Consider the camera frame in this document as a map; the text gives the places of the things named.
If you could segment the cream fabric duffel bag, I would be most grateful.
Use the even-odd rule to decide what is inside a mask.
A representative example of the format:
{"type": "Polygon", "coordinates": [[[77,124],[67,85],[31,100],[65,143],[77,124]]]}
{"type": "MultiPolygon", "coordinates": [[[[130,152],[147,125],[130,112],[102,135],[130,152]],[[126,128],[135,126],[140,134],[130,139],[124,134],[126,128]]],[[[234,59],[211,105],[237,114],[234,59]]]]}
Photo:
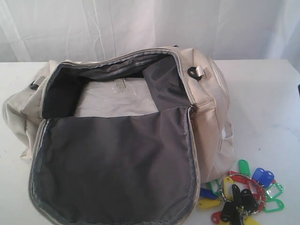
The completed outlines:
{"type": "Polygon", "coordinates": [[[201,184],[234,163],[230,98],[214,60],[195,48],[139,50],[94,63],[45,64],[3,104],[31,156],[28,191],[55,225],[179,225],[201,184]],[[143,78],[157,112],[76,117],[90,82],[143,78]]]}

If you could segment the clear plastic packing bag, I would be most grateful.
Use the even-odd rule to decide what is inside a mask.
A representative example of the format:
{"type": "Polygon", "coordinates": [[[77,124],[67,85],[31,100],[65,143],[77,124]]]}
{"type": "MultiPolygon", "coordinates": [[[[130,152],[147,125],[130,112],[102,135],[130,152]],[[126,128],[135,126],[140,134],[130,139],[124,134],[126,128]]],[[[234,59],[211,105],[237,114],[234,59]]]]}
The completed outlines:
{"type": "Polygon", "coordinates": [[[158,111],[143,78],[90,82],[82,90],[74,116],[139,116],[158,111]]]}

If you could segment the colourful key tag bunch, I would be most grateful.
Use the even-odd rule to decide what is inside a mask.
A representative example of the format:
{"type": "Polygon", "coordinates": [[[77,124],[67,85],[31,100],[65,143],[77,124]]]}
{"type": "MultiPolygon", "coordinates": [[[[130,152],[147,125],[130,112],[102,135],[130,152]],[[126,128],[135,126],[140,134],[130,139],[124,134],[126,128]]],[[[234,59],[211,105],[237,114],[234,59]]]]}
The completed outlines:
{"type": "Polygon", "coordinates": [[[201,188],[197,207],[207,210],[222,206],[211,215],[216,225],[256,225],[252,216],[282,211],[285,204],[279,199],[283,186],[276,182],[273,172],[261,167],[250,171],[246,160],[238,161],[239,171],[228,171],[222,179],[201,188]]]}

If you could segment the white backdrop curtain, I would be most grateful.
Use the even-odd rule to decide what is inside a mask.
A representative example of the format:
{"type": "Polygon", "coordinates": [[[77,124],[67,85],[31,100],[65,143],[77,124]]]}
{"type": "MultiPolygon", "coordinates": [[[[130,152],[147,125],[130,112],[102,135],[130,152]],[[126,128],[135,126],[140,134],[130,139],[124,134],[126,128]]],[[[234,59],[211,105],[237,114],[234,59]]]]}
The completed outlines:
{"type": "Polygon", "coordinates": [[[215,59],[300,62],[297,0],[3,0],[0,60],[102,61],[197,47],[215,59]]]}

